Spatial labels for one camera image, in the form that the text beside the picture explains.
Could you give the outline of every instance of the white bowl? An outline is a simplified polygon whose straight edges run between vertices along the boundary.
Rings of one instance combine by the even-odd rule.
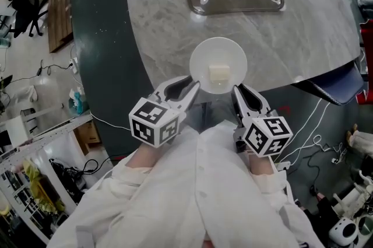
[[[209,65],[228,65],[228,81],[211,82]],[[232,91],[245,79],[247,59],[244,50],[236,42],[225,37],[212,37],[201,42],[193,51],[189,61],[189,70],[194,81],[206,92],[222,94]]]

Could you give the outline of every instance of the wire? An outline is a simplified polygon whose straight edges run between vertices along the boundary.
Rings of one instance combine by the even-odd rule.
[[[103,166],[103,164],[106,162],[106,160],[109,160],[109,159],[112,158],[112,157],[118,157],[118,156],[128,156],[128,155],[127,155],[127,154],[124,154],[124,153],[119,153],[119,154],[117,154],[117,155],[110,155],[110,156],[107,157],[105,160],[103,160],[103,162],[101,163],[100,167],[99,167],[97,170],[95,170],[93,173],[98,172],[98,171],[101,169],[101,167]]]
[[[362,61],[365,58],[365,52],[364,52],[363,48],[361,48],[361,47],[360,47],[360,50],[361,50],[361,52],[363,52],[363,57],[361,57],[361,59],[360,59],[360,63],[362,63]]]
[[[75,47],[75,44],[71,46],[71,49],[70,49],[70,59],[72,59],[72,49]]]
[[[20,78],[20,79],[17,79],[17,80],[13,80],[11,83],[14,83],[14,82],[17,82],[17,81],[20,81],[20,80],[28,80],[28,79],[32,79],[32,78],[35,78],[35,77],[38,77],[41,75],[41,72],[44,70],[44,69],[47,69],[47,74],[48,76],[51,75],[51,67],[58,67],[58,68],[61,68],[61,69],[69,69],[71,67],[72,64],[69,64],[68,67],[64,68],[58,64],[51,64],[51,65],[47,65],[46,67],[43,66],[43,60],[40,60],[40,67],[39,69],[37,70],[37,73],[35,76],[32,76],[32,77],[29,77],[29,78]]]
[[[344,155],[345,155],[346,153],[347,153],[347,148],[345,148],[344,151],[340,153],[340,155],[339,155],[339,159],[338,159],[338,162],[337,162],[336,164],[339,164],[340,162],[342,162],[343,157],[344,157]]]
[[[114,128],[125,129],[125,130],[127,130],[127,131],[130,131],[130,130],[131,130],[131,129],[129,129],[129,128],[121,127],[120,125],[110,124],[110,123],[108,123],[107,121],[104,121],[104,120],[102,120],[102,119],[100,119],[100,118],[94,116],[94,115],[92,114],[92,112],[90,112],[90,114],[91,114],[92,117],[94,117],[96,120],[102,121],[103,123],[106,123],[106,124],[108,124],[108,125],[110,125],[110,126],[112,126],[112,127],[114,127]]]
[[[64,68],[58,64],[51,64],[51,65],[47,65],[46,67],[43,66],[43,60],[40,61],[40,68],[39,69],[47,69],[47,74],[48,76],[51,75],[51,67],[58,67],[58,68],[61,68],[61,69],[69,69],[71,67],[71,64],[69,64],[68,67]]]
[[[75,44],[71,46],[71,49],[70,49],[70,59],[73,60],[73,57],[72,57],[72,49],[75,47]],[[80,84],[83,86],[83,84],[81,82],[79,82],[78,80],[76,80],[76,78],[74,77],[74,73],[72,74],[72,78],[75,80],[76,83]]]
[[[89,159],[89,160],[85,163],[85,165],[84,165],[82,171],[84,171],[84,170],[86,169],[86,166],[87,166],[87,164],[88,164],[90,161],[95,161],[95,163],[96,163],[96,168],[98,167],[98,161],[96,161],[95,159]]]
[[[5,49],[5,61],[4,61],[4,69],[1,70],[2,73],[4,73],[6,69],[6,52],[8,52],[8,49],[9,47]]]
[[[307,143],[307,141],[309,140],[309,138],[313,135],[313,133],[314,133],[314,132],[316,131],[316,129],[319,127],[319,125],[320,125],[320,123],[321,123],[321,121],[322,121],[322,119],[323,119],[323,117],[324,117],[325,111],[326,111],[326,109],[328,108],[329,105],[330,105],[330,103],[326,104],[326,106],[325,106],[325,108],[324,108],[324,111],[322,112],[322,115],[321,115],[321,117],[320,117],[320,120],[319,120],[317,126],[312,130],[312,132],[310,133],[310,135],[309,135],[309,136],[307,137],[307,139],[304,141],[303,145],[302,145],[301,147],[299,147],[299,148],[296,148],[295,150],[293,150],[293,151],[292,151],[291,153],[289,153],[288,155],[286,155],[284,158],[281,159],[280,162],[284,161],[287,157],[291,156],[292,154],[298,152],[297,158],[295,159],[295,161],[294,161],[293,163],[290,164],[290,166],[292,166],[292,165],[294,165],[294,164],[298,161],[298,158],[299,158],[300,152],[301,152],[301,150],[302,150],[303,148],[309,148],[309,147],[312,147],[312,146],[314,146],[314,145],[319,145],[319,142],[321,141],[321,136],[320,136],[320,135],[316,135],[316,136],[314,136],[314,138],[313,138],[313,142],[314,142],[314,143],[313,143],[312,145],[307,145],[307,146],[305,146],[305,144]],[[320,137],[320,140],[319,140],[318,142],[315,142],[315,138],[316,138],[317,136]]]
[[[322,100],[322,99],[319,99],[319,101],[317,102],[317,104],[316,104],[314,110],[313,110],[312,113],[309,115],[309,117],[308,117],[307,120],[305,121],[304,125],[299,129],[299,131],[295,134],[295,136],[293,137],[293,139],[292,139],[292,140],[291,140],[291,141],[290,141],[290,142],[285,146],[285,148],[288,147],[288,146],[289,146],[289,145],[294,141],[294,139],[295,139],[296,136],[300,133],[300,131],[302,131],[302,130],[304,129],[304,127],[305,127],[305,125],[307,124],[307,122],[309,121],[309,119],[314,115],[314,113],[315,113],[317,107],[319,106],[319,103],[321,102],[321,100]],[[279,155],[277,156],[277,158],[274,160],[274,162],[277,161],[277,159],[280,157],[280,155],[281,155],[281,154],[279,154]]]
[[[312,182],[312,185],[315,187],[315,183],[316,183],[316,181],[317,181],[317,179],[318,179],[318,177],[319,177],[319,175],[320,175],[320,171],[321,171],[321,169],[320,169],[320,167],[319,166],[317,166],[317,165],[310,165],[310,162],[311,162],[311,159],[317,154],[317,153],[320,153],[320,152],[335,152],[336,153],[336,151],[329,151],[328,149],[327,150],[324,150],[324,147],[325,146],[328,146],[329,148],[330,148],[330,146],[328,145],[328,144],[325,144],[321,149],[318,149],[317,151],[315,151],[315,152],[313,152],[312,154],[310,154],[310,155],[308,155],[308,156],[304,156],[302,159],[301,159],[301,161],[302,160],[304,160],[304,159],[307,159],[307,158],[309,158],[309,160],[308,160],[308,162],[307,162],[307,166],[309,167],[309,168],[317,168],[318,169],[318,173],[317,173],[317,175],[316,175],[316,177],[314,178],[314,181]],[[294,172],[296,172],[299,168],[301,167],[301,164],[296,168],[296,169],[294,169],[292,172],[290,172],[290,173],[287,173],[286,175],[287,176],[290,176],[290,175],[292,175]]]
[[[32,77],[29,77],[29,78],[20,78],[20,79],[17,79],[17,80],[13,80],[11,83],[14,83],[14,82],[17,82],[17,81],[20,81],[20,80],[32,79],[32,78],[35,78],[35,77],[37,77],[37,75],[32,76]]]
[[[80,85],[83,86],[83,84],[81,82],[79,82],[78,80],[75,79],[74,75],[72,75],[72,78],[75,80],[76,83],[79,83]]]

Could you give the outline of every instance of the white shelving unit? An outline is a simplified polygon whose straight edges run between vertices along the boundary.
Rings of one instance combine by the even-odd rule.
[[[76,204],[65,190],[58,176],[55,174],[49,162],[49,158],[52,158],[52,152],[58,151],[59,148],[61,155],[65,153],[62,150],[63,146],[61,146],[61,144],[59,145],[59,142],[61,142],[59,138],[62,138],[64,143],[69,141],[68,143],[71,146],[79,148],[71,150],[71,153],[73,154],[72,159],[75,161],[73,165],[77,167],[84,166],[84,163],[86,162],[85,156],[80,150],[80,146],[72,131],[91,119],[92,116],[90,114],[72,118],[47,130],[46,132],[35,136],[27,145],[19,146],[0,155],[0,175],[5,173],[7,170],[10,170],[12,166],[21,164],[25,158],[31,159],[38,166],[40,172],[49,178],[56,192],[60,196],[61,201],[65,204],[65,212],[67,214],[71,214],[76,208]],[[36,208],[30,212],[16,199],[19,192],[22,191],[22,187],[27,186],[21,186],[21,188],[17,189],[16,191],[12,191],[7,182],[0,178],[0,190],[3,192],[12,208],[18,213],[25,224],[45,244],[48,244],[49,238],[42,233],[40,228],[37,226],[36,220],[33,218],[33,215],[36,212],[39,212],[39,210]]]

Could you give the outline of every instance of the chair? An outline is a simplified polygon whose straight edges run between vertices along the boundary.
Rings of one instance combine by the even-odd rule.
[[[24,33],[30,23],[31,29],[29,36],[33,37],[32,31],[34,26],[36,27],[37,34],[42,36],[43,34],[39,31],[38,19],[45,15],[48,11],[39,14],[40,4],[39,0],[9,0],[12,1],[12,7],[17,11],[15,28],[10,28],[9,32],[14,33],[14,38],[19,34]]]
[[[345,105],[361,93],[364,81],[354,61],[323,75],[293,84],[335,105]]]

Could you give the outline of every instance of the yellow cloth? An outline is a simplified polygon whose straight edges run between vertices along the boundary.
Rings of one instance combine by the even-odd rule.
[[[39,170],[27,160],[23,161],[23,168],[30,179],[30,191],[39,208],[44,212],[53,214],[56,214],[58,211],[64,211],[65,207],[61,200],[52,202],[41,187],[39,181],[45,177],[40,174]]]

